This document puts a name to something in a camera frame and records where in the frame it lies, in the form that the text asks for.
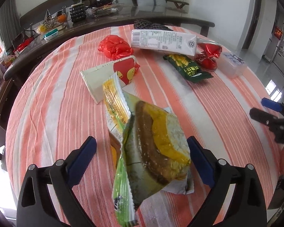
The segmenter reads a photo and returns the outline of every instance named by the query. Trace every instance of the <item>round black logo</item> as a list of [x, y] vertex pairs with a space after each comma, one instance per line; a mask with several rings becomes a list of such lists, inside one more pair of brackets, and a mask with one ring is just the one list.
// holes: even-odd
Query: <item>round black logo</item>
[[195, 45], [196, 45], [196, 44], [195, 44], [194, 41], [189, 41], [189, 42], [188, 42], [188, 46], [189, 46], [190, 48], [193, 48]]

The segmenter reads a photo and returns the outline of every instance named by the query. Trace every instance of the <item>wooden armrest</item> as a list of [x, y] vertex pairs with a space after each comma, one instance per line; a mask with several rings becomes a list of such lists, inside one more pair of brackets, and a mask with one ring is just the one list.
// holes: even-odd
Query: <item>wooden armrest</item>
[[177, 1], [177, 0], [166, 0], [167, 2], [173, 2], [173, 3], [180, 3], [180, 4], [182, 4], [183, 6], [182, 7], [184, 7], [184, 5], [189, 5], [189, 3], [187, 3], [187, 2], [181, 2], [181, 1]]

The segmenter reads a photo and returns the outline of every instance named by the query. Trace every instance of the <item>metal screw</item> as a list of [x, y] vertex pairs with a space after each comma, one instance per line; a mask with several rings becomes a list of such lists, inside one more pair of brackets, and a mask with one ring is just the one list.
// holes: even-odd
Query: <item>metal screw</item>
[[61, 165], [63, 165], [63, 163], [64, 163], [64, 160], [62, 160], [62, 159], [59, 159], [59, 160], [56, 161], [57, 166], [61, 166]]
[[224, 165], [227, 164], [226, 160], [224, 160], [224, 159], [219, 159], [219, 160], [218, 160], [218, 163], [219, 163], [220, 165], [222, 165], [222, 166], [224, 166]]
[[248, 165], [247, 165], [247, 168], [248, 168], [249, 170], [253, 170], [253, 169], [255, 169], [255, 168], [254, 168], [254, 166], [253, 166], [252, 164], [248, 164]]
[[28, 167], [28, 169], [31, 171], [31, 170], [33, 170], [33, 169], [35, 169], [35, 165], [34, 164], [31, 164], [29, 167]]

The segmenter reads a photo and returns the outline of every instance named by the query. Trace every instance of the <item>dark green snack package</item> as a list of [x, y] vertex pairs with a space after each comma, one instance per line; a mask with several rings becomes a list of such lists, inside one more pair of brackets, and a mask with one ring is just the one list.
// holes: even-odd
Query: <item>dark green snack package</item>
[[182, 75], [183, 78], [190, 82], [197, 83], [203, 79], [213, 78], [209, 72], [202, 71], [195, 61], [183, 54], [169, 54], [163, 56], [174, 68]]

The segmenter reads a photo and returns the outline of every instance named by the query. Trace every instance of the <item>barcode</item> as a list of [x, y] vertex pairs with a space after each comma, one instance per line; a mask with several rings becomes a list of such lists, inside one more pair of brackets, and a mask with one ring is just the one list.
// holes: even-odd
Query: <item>barcode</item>
[[140, 42], [140, 32], [133, 32], [131, 35], [131, 45], [139, 46]]

